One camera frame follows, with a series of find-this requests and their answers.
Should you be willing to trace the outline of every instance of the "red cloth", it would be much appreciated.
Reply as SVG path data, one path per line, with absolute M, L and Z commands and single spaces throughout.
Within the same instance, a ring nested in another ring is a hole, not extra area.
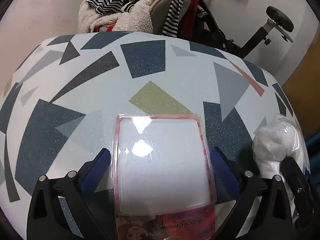
M 180 25 L 180 37 L 191 38 L 193 35 L 193 27 L 196 20 L 199 0 L 191 0 L 190 6 L 183 16 Z
M 111 32 L 113 27 L 115 26 L 116 24 L 111 24 L 110 26 L 108 26 L 106 32 Z

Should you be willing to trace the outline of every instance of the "black seat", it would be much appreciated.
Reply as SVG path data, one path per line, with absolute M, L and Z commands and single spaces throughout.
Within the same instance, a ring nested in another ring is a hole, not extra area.
M 293 31 L 292 21 L 282 11 L 280 11 L 275 7 L 269 6 L 266 10 L 266 13 L 271 20 L 274 20 L 275 23 L 281 26 L 285 31 L 287 32 Z

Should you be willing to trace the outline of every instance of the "dark blue triangle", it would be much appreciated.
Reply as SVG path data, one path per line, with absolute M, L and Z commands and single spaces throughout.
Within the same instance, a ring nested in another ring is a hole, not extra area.
M 39 99 L 24 131 L 15 179 L 32 195 L 40 175 L 46 174 L 68 140 L 56 127 L 85 114 Z
M 73 34 L 73 35 L 58 36 L 53 41 L 51 41 L 47 46 L 69 42 L 69 41 L 71 41 L 73 36 L 75 36 L 75 35 Z
M 122 44 L 121 49 L 132 78 L 165 71 L 165 41 Z
M 69 60 L 72 60 L 79 56 L 80 56 L 79 52 L 76 50 L 75 46 L 73 46 L 72 42 L 69 41 L 66 49 L 64 50 L 64 53 L 62 55 L 59 65 L 66 63 Z
M 126 32 L 99 32 L 94 35 L 81 49 L 102 49 L 127 34 L 128 33 Z
M 16 185 L 13 180 L 12 171 L 9 163 L 7 136 L 5 136 L 5 142 L 4 142 L 4 176 L 5 176 L 5 183 L 7 186 L 9 201 L 15 202 L 20 200 Z
M 95 62 L 81 71 L 78 75 L 76 75 L 51 99 L 50 103 L 62 97 L 64 94 L 73 90 L 77 86 L 80 86 L 84 82 L 87 82 L 88 80 L 118 66 L 119 63 L 117 62 L 113 53 L 111 51 L 108 52 L 106 55 L 103 55 L 101 58 L 97 59 Z
M 265 85 L 268 87 L 268 83 L 262 69 L 249 61 L 246 61 L 246 60 L 243 60 L 243 61 L 247 65 L 248 69 L 250 70 L 255 80 L 261 83 L 262 85 Z
M 281 99 L 277 96 L 275 93 L 277 102 L 278 102 L 278 107 L 279 107 L 279 113 L 283 114 L 284 116 L 287 116 L 287 108 L 285 107 L 284 103 L 282 103 Z
M 252 139 L 237 110 L 221 121 L 220 104 L 203 102 L 205 131 L 209 150 L 219 147 L 224 155 L 246 170 L 259 174 L 252 157 Z
M 19 83 L 15 83 L 13 85 L 0 110 L 0 131 L 3 133 L 7 133 L 11 112 L 19 94 L 19 91 L 22 87 L 18 85 Z
M 195 43 L 192 41 L 189 41 L 190 44 L 190 50 L 191 51 L 197 51 L 197 52 L 201 52 L 204 54 L 208 54 L 208 55 L 212 55 L 212 56 L 216 56 L 216 57 L 220 57 L 220 58 L 224 58 L 226 59 L 225 56 L 222 55 L 222 53 L 220 51 L 218 51 L 215 48 L 212 47 L 208 47 L 199 43 Z
M 289 104 L 289 101 L 287 100 L 287 97 L 285 96 L 285 94 L 283 93 L 281 87 L 279 86 L 278 83 L 275 83 L 272 85 L 273 88 L 275 89 L 275 91 L 278 92 L 279 96 L 281 97 L 281 99 L 283 100 L 283 102 L 285 103 L 285 105 L 287 106 L 287 108 L 289 109 L 289 112 L 291 114 L 291 116 L 293 116 L 293 110 L 292 107 Z

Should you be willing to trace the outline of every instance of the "clothing pile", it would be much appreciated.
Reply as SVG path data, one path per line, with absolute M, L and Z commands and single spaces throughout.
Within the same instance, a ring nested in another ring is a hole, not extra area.
M 177 37 L 179 13 L 184 0 L 172 0 L 162 34 Z M 150 8 L 156 0 L 84 0 L 78 32 L 137 31 L 153 33 Z

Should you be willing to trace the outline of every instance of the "metal screw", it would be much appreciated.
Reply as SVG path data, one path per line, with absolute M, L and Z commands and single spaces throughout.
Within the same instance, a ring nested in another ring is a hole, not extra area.
M 276 175 L 275 179 L 276 179 L 276 181 L 281 181 L 282 180 L 281 176 L 279 176 L 279 175 Z
M 46 175 L 41 175 L 41 176 L 39 177 L 39 181 L 44 181 L 46 178 L 47 178 Z
M 69 171 L 68 172 L 68 177 L 73 178 L 77 173 L 75 171 Z
M 251 171 L 246 171 L 244 173 L 246 175 L 246 177 L 251 178 L 253 176 L 253 173 Z

